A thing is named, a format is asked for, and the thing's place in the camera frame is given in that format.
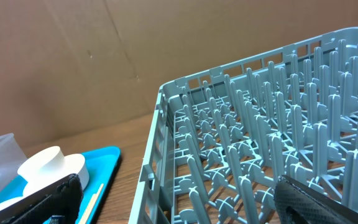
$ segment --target brown wall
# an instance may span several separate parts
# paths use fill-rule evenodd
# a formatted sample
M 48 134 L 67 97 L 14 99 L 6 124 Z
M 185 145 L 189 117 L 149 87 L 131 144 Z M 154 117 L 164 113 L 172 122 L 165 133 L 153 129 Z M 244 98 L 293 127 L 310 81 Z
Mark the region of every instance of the brown wall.
M 350 26 L 358 1 L 0 0 L 0 135 L 132 119 L 169 80 Z

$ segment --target gray dish rack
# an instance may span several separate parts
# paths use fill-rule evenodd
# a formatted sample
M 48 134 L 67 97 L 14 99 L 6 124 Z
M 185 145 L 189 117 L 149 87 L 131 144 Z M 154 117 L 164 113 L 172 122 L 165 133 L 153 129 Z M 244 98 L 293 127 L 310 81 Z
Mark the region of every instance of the gray dish rack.
M 162 85 L 129 223 L 264 223 L 282 174 L 358 212 L 358 27 Z

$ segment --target rack base grid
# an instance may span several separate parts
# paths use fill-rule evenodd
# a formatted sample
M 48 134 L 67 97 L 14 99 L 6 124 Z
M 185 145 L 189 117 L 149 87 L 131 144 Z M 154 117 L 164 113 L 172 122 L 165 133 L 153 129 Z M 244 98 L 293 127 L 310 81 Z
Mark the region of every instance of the rack base grid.
M 358 212 L 358 27 L 162 85 L 129 223 L 265 223 L 282 174 Z

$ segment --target plastic dishwasher rack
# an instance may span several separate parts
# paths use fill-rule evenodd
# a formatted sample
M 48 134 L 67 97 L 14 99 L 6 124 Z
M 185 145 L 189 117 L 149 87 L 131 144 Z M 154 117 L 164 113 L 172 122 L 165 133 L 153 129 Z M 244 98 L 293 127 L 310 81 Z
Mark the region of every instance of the plastic dishwasher rack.
M 358 212 L 358 27 L 162 85 L 129 223 L 264 223 L 282 174 Z

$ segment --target blue tray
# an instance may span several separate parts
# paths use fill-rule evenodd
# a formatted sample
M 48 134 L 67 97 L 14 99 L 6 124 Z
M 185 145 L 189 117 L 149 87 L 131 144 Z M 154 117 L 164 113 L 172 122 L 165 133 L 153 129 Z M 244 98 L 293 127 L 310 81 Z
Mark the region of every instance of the blue tray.
M 80 212 L 76 223 L 80 221 L 92 195 L 98 191 L 101 184 L 104 184 L 93 211 L 86 222 L 91 223 L 94 214 L 98 211 L 100 201 L 104 198 L 103 194 L 106 192 L 106 187 L 109 187 L 109 181 L 113 175 L 114 168 L 119 163 L 121 152 L 118 147 L 109 146 L 81 154 L 85 157 L 86 168 L 89 172 L 89 182 L 84 191 L 84 197 L 81 202 Z M 0 192 L 0 203 L 14 197 L 22 196 L 26 184 L 27 181 L 18 175 Z

